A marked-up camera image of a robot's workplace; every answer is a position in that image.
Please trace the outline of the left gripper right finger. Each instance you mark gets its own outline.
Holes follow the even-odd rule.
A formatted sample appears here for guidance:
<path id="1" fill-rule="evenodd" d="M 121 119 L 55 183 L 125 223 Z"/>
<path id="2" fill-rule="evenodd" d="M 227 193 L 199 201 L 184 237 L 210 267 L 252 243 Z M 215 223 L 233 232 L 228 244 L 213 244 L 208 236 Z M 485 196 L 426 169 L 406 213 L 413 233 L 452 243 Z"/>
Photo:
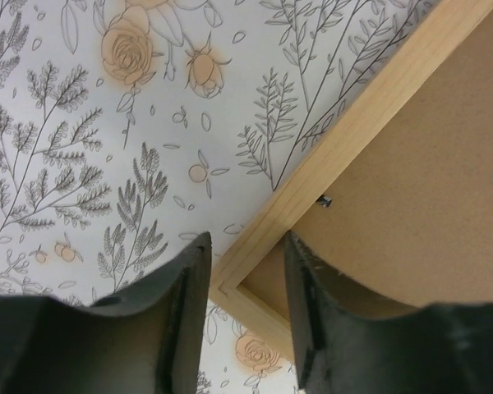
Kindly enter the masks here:
<path id="1" fill-rule="evenodd" d="M 296 234 L 284 273 L 308 393 L 493 393 L 493 302 L 415 308 L 340 277 Z"/>

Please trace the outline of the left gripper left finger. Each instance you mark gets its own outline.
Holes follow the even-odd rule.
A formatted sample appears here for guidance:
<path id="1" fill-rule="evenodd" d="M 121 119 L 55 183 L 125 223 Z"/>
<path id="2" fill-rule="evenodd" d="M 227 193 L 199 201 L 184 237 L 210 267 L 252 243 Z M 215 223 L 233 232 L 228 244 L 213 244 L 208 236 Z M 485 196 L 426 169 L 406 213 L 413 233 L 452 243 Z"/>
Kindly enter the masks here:
<path id="1" fill-rule="evenodd" d="M 0 295 L 0 393 L 193 393 L 212 266 L 201 233 L 90 306 Z"/>

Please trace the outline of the wooden picture frame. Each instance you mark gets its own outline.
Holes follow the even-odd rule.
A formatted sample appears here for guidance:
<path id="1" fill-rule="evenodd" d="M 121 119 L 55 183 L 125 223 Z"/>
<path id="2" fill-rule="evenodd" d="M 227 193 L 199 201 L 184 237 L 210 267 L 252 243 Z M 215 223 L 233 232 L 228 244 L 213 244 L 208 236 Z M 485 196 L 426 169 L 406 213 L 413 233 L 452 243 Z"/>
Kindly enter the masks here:
<path id="1" fill-rule="evenodd" d="M 218 262 L 211 300 L 293 357 L 292 231 L 365 317 L 493 302 L 493 1 L 442 1 Z"/>

